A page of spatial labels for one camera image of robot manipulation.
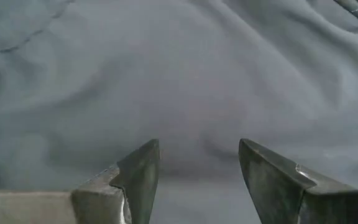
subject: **gray metal surface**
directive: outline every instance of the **gray metal surface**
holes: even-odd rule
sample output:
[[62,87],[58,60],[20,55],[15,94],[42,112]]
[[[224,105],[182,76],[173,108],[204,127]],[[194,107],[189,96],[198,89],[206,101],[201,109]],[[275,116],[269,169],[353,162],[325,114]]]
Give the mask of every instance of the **gray metal surface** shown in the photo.
[[262,224],[358,223],[358,190],[251,140],[239,146],[242,174]]
[[0,224],[147,224],[159,159],[151,140],[71,192],[0,191]]

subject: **steel jaw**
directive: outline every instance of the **steel jaw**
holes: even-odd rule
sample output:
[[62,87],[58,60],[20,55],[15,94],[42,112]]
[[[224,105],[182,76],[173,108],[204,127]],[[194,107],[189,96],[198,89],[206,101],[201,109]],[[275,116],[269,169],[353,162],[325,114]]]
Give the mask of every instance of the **steel jaw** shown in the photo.
[[262,224],[358,224],[358,190],[242,139],[239,160]]
[[0,191],[0,224],[148,224],[159,164],[151,140],[75,190]]

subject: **gray fabric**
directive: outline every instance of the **gray fabric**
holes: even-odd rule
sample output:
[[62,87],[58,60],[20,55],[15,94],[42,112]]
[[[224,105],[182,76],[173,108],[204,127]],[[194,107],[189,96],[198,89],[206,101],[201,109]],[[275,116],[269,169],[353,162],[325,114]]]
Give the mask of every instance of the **gray fabric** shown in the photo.
[[65,189],[150,138],[151,223],[258,223],[251,138],[358,187],[358,20],[327,0],[0,0],[0,189]]

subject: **wrinkled cloth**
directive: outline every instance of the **wrinkled cloth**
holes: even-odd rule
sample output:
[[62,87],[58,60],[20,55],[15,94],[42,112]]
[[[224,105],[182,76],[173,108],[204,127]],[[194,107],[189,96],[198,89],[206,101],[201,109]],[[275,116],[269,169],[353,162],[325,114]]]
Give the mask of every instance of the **wrinkled cloth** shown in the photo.
[[0,189],[151,138],[150,223],[260,223],[240,138],[358,187],[358,20],[328,0],[0,0]]

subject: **light blue fabric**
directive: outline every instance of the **light blue fabric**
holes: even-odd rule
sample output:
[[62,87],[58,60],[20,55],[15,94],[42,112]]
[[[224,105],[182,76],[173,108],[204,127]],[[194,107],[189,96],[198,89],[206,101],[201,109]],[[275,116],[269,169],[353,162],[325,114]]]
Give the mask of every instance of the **light blue fabric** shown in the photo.
[[0,0],[0,189],[67,189],[150,138],[150,223],[258,223],[251,138],[358,187],[358,20],[318,0]]

